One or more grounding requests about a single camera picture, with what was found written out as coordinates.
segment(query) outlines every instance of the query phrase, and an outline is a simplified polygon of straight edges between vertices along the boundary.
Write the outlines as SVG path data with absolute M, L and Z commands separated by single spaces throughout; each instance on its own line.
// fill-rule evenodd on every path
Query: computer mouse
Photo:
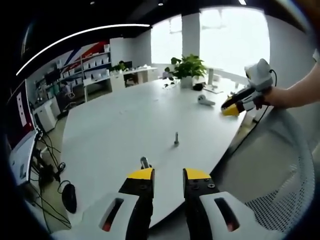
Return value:
M 68 212 L 74 214 L 77 210 L 77 198 L 75 186 L 71 183 L 65 185 L 62 191 L 62 203 Z

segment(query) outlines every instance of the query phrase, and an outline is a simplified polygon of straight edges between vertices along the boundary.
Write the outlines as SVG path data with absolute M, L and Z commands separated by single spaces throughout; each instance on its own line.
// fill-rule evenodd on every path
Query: ceiling light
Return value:
M 240 3 L 241 5 L 247 5 L 247 3 L 246 3 L 245 0 L 239 0 L 239 3 Z
M 74 36 L 80 35 L 80 34 L 84 34 L 87 32 L 91 32 L 94 30 L 100 30 L 100 29 L 109 29 L 109 28 L 117 28 L 117 27 L 145 27 L 148 28 L 150 27 L 149 24 L 136 24 L 136 23 L 130 23 L 130 24 L 115 24 L 115 25 L 107 25 L 107 26 L 98 26 L 98 27 L 94 27 L 94 28 L 90 28 L 87 30 L 83 30 L 83 31 L 79 31 L 76 32 L 74 34 L 71 34 L 69 36 L 66 36 L 64 38 L 61 38 L 60 40 L 50 44 L 49 46 L 45 47 L 44 49 L 42 49 L 40 52 L 38 52 L 36 55 L 34 55 L 33 57 L 31 57 L 20 69 L 19 71 L 15 74 L 16 76 L 18 76 L 18 74 L 29 64 L 31 63 L 32 60 L 34 60 L 36 57 L 38 57 L 40 54 L 42 54 L 43 52 L 45 52 L 46 50 L 48 50 L 49 48 L 53 47 L 54 45 L 61 43 L 64 40 L 67 40 L 69 38 L 72 38 Z

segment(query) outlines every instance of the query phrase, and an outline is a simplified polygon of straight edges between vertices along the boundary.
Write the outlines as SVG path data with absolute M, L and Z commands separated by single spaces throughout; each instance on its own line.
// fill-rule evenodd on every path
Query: bright window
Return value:
M 151 62 L 169 64 L 172 57 L 182 55 L 181 15 L 169 18 L 152 26 Z
M 204 64 L 245 77 L 244 67 L 270 61 L 264 12 L 244 7 L 204 9 L 200 15 L 200 58 Z

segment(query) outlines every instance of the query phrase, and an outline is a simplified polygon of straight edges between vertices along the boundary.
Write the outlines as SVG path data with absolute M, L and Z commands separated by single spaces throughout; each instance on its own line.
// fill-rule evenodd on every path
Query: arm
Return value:
M 320 64 L 288 89 L 274 87 L 264 96 L 266 102 L 280 108 L 295 108 L 320 101 Z

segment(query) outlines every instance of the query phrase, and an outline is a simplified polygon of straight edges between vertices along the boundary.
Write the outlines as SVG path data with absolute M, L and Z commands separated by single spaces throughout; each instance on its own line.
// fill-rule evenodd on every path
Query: gray floor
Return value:
M 90 96 L 90 99 L 103 94 L 103 92 L 100 92 Z M 66 121 L 67 117 L 59 120 L 55 129 L 49 133 L 53 146 L 59 150 L 61 149 Z M 231 145 L 237 145 L 252 127 L 252 125 L 242 126 Z M 55 152 L 55 156 L 60 161 L 58 152 Z M 315 162 L 320 163 L 320 147 L 314 150 L 314 157 Z M 43 158 L 52 164 L 50 155 L 45 154 Z M 272 134 L 265 134 L 263 137 L 257 138 L 249 147 L 239 149 L 235 155 L 219 167 L 218 172 L 213 173 L 213 179 L 220 191 L 230 192 L 245 203 L 279 188 L 290 177 L 292 165 L 295 163 L 295 153 L 288 144 Z M 67 218 L 61 195 L 57 192 L 57 189 L 58 183 L 51 183 L 43 191 L 42 197 Z M 46 204 L 43 206 L 56 217 L 60 217 Z M 65 225 L 48 214 L 45 213 L 44 215 L 51 232 L 67 229 Z M 188 237 L 189 232 L 183 210 L 178 210 L 173 217 L 151 229 L 148 239 L 187 240 Z

